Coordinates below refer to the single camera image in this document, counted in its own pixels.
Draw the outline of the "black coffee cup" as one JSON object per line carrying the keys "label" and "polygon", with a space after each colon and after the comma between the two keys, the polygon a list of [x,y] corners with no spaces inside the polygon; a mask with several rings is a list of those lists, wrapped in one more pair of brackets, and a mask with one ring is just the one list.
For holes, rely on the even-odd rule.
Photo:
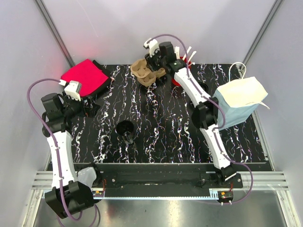
{"label": "black coffee cup", "polygon": [[122,138],[127,145],[134,142],[134,124],[131,121],[123,120],[116,126],[117,134]]}

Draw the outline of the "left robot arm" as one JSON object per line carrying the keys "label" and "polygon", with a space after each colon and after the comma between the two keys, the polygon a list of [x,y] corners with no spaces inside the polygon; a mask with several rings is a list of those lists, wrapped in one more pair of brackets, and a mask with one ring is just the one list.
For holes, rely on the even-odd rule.
{"label": "left robot arm", "polygon": [[50,93],[41,99],[45,108],[42,132],[51,149],[53,181],[45,194],[47,205],[62,219],[93,207],[92,188],[102,184],[102,174],[90,163],[75,170],[71,152],[72,119],[76,116],[93,118],[99,105],[90,98],[80,101],[66,94]]}

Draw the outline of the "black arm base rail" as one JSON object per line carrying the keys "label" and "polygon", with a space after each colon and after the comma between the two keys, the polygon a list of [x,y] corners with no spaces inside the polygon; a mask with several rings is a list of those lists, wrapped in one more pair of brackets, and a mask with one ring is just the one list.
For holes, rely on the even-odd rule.
{"label": "black arm base rail", "polygon": [[210,164],[105,163],[97,168],[106,181],[108,199],[203,199],[215,197],[216,191],[270,189],[280,179],[271,171],[249,172],[240,166],[223,182]]}

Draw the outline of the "light blue paper bag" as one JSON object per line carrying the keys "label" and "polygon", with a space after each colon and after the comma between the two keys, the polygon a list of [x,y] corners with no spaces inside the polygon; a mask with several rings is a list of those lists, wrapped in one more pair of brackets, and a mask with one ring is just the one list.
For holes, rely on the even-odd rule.
{"label": "light blue paper bag", "polygon": [[229,81],[214,93],[221,108],[217,118],[220,131],[245,122],[259,105],[268,107],[263,103],[268,93],[262,84],[255,77],[232,80],[231,69],[229,67]]}

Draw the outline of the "brown pulp cup carrier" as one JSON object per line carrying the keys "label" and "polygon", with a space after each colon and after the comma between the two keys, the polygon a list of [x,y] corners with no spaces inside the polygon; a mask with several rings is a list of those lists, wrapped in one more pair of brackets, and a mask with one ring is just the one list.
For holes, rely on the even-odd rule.
{"label": "brown pulp cup carrier", "polygon": [[131,72],[137,77],[138,82],[145,87],[149,87],[157,79],[166,74],[166,71],[163,68],[160,68],[157,71],[151,71],[147,67],[147,62],[145,59],[137,60],[131,65],[130,69]]}

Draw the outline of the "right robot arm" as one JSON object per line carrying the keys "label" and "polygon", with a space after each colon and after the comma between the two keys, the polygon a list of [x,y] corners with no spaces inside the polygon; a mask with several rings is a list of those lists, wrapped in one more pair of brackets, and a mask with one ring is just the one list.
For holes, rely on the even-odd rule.
{"label": "right robot arm", "polygon": [[233,169],[219,133],[217,118],[218,112],[222,112],[222,109],[219,107],[218,99],[211,97],[199,85],[188,67],[188,60],[176,56],[171,42],[158,43],[156,39],[149,39],[143,46],[148,50],[145,55],[147,67],[152,71],[165,69],[190,97],[195,108],[191,116],[192,122],[206,139],[213,158],[214,180],[219,187],[228,186],[237,173]]}

